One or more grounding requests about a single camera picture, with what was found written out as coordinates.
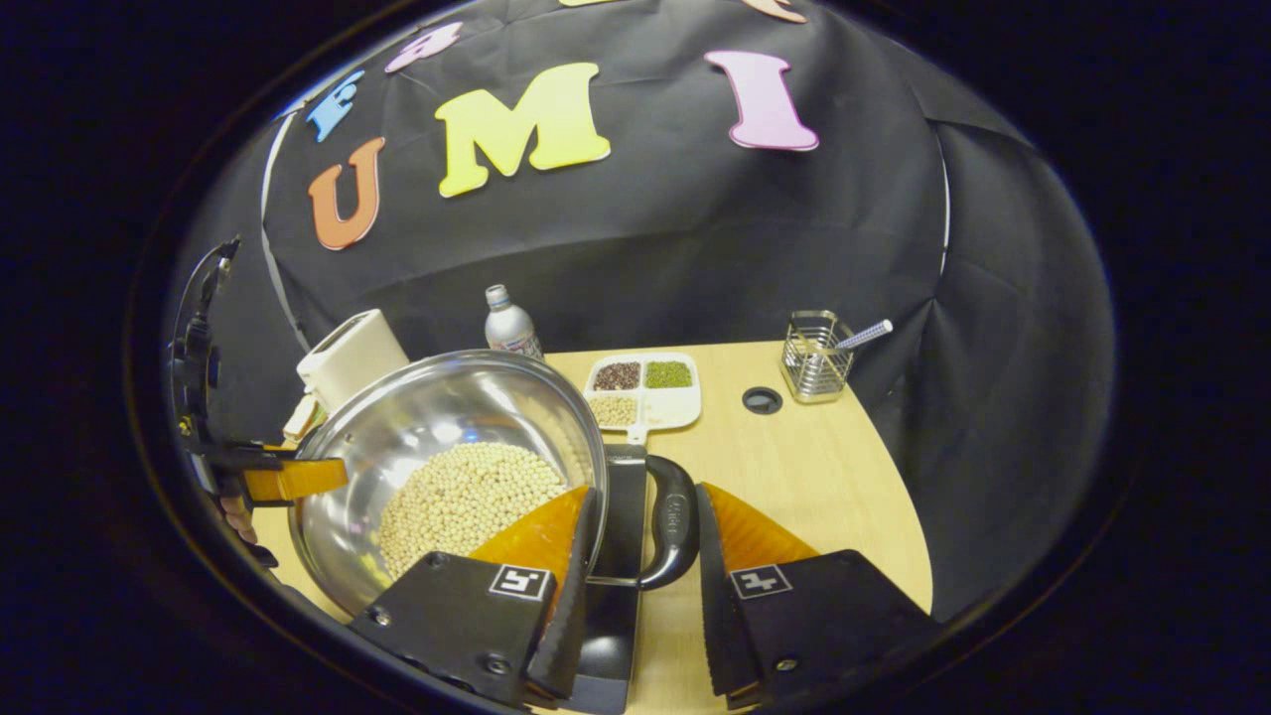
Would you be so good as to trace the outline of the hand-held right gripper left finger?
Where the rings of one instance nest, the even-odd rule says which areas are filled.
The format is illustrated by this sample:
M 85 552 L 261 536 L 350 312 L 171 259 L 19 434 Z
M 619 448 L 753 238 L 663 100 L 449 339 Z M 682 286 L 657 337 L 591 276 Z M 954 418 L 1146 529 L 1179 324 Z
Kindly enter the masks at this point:
M 597 491 L 580 486 L 472 556 L 427 552 L 350 627 L 460 690 L 552 709 L 573 691 L 597 511 Z

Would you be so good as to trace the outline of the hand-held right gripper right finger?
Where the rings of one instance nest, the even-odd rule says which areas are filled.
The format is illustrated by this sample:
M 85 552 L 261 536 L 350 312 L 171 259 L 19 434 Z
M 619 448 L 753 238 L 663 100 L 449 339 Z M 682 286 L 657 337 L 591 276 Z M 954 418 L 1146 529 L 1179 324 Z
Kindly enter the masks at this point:
M 862 552 L 819 552 L 707 483 L 697 498 L 705 657 L 728 709 L 858 690 L 935 643 L 935 618 Z

